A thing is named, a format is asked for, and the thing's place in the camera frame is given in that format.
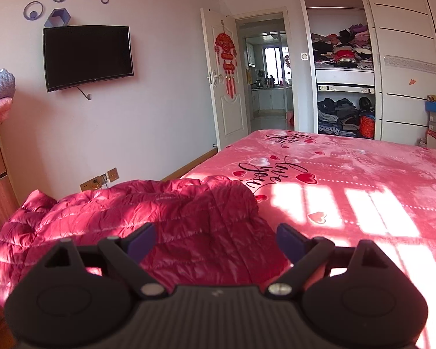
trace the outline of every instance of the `wall socket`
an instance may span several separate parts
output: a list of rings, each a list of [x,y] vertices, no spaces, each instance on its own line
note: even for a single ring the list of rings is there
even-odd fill
[[[107,173],[94,177],[93,179],[90,179],[79,186],[82,192],[86,190],[97,190],[97,189],[101,189],[103,185],[108,184],[108,182],[113,182],[118,178],[119,178],[118,170],[116,168],[113,168],[112,170],[109,170]]]

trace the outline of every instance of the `closet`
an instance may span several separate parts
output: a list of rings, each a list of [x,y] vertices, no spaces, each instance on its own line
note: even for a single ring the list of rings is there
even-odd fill
[[[339,34],[352,25],[368,25],[373,69],[316,63],[313,36],[314,110],[326,98],[349,100],[357,109],[371,102],[376,140],[415,145],[426,135],[424,101],[436,94],[436,30],[427,0],[301,0],[307,34]],[[322,120],[314,114],[315,132]]]

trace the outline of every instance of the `bed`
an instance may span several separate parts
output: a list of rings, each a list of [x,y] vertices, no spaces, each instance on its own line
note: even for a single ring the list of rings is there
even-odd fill
[[[436,349],[436,150],[261,130],[184,177],[209,175],[247,185],[273,230],[286,222],[340,246],[374,240],[426,298],[417,345]]]

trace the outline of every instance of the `ribbed black surface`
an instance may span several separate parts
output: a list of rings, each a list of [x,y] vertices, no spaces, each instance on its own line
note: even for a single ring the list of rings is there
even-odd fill
[[[19,349],[30,348],[20,344]],[[310,331],[289,302],[256,287],[179,286],[144,302],[120,331],[86,349],[336,349]]]

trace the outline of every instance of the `quilted jacket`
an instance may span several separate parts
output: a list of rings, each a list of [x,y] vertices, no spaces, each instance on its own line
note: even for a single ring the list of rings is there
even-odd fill
[[[140,265],[169,291],[177,284],[263,287],[289,265],[252,192],[223,176],[129,181],[58,202],[34,191],[0,232],[0,304],[55,241],[91,245],[146,222],[155,224],[158,242]]]

